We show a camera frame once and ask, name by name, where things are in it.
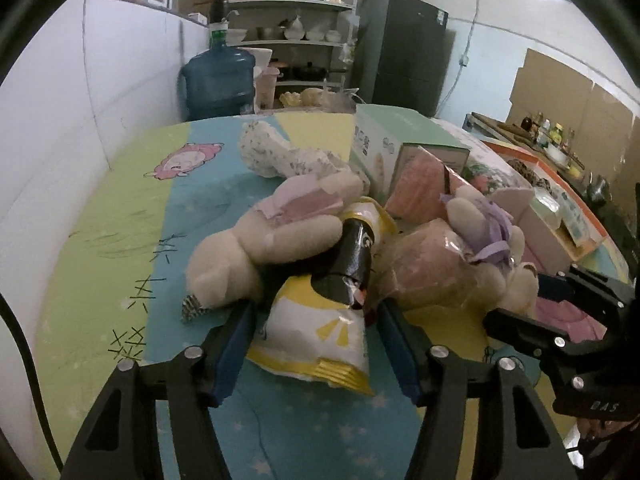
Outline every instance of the product packaging box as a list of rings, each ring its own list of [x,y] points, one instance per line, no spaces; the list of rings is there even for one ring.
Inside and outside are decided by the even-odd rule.
[[[370,195],[385,204],[402,168],[424,148],[460,174],[469,149],[415,110],[358,105],[350,162],[371,181]]]

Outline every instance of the white wall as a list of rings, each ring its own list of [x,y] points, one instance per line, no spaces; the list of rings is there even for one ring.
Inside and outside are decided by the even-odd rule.
[[[444,92],[453,83],[466,44],[476,0],[425,0],[449,13],[454,49]],[[480,0],[469,65],[440,114],[462,124],[470,111],[503,120],[516,70],[528,48],[538,50],[584,74],[636,114],[640,90],[604,38],[574,4],[566,0]]]
[[[205,27],[118,0],[68,0],[0,86],[0,290],[30,346],[58,253],[109,163],[178,123],[177,73]],[[31,397],[0,323],[0,426],[38,478]]]

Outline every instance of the blue water bottle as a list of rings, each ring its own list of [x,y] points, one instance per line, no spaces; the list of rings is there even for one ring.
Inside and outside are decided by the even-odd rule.
[[[214,0],[209,12],[211,44],[182,67],[188,120],[254,113],[255,58],[227,46],[224,0]]]

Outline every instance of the bedsheet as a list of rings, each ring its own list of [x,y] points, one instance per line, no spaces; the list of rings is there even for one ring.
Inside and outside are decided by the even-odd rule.
[[[217,118],[147,132],[117,159],[69,235],[50,279],[36,340],[44,401],[58,447],[68,453],[114,365],[173,357],[199,344],[226,311],[180,321],[184,268],[205,236],[231,227],[281,182],[250,173],[237,149],[252,118]],[[353,118],[292,112],[265,118],[298,146],[348,158]],[[414,312],[435,344],[486,357],[480,319],[464,311]],[[367,331],[372,397],[261,370],[249,361],[238,386],[211,410],[234,480],[403,478],[421,419],[402,396],[375,329]],[[542,376],[537,390],[550,407]],[[474,453],[477,403],[469,402],[459,478]],[[573,421],[553,414],[562,434]],[[165,403],[158,404],[165,478],[179,478]],[[44,444],[46,478],[57,478]]]

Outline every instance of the gray refrigerator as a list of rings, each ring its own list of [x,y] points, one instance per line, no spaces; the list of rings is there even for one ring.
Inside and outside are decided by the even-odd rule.
[[[436,113],[448,14],[421,0],[364,0],[351,88],[370,104]]]

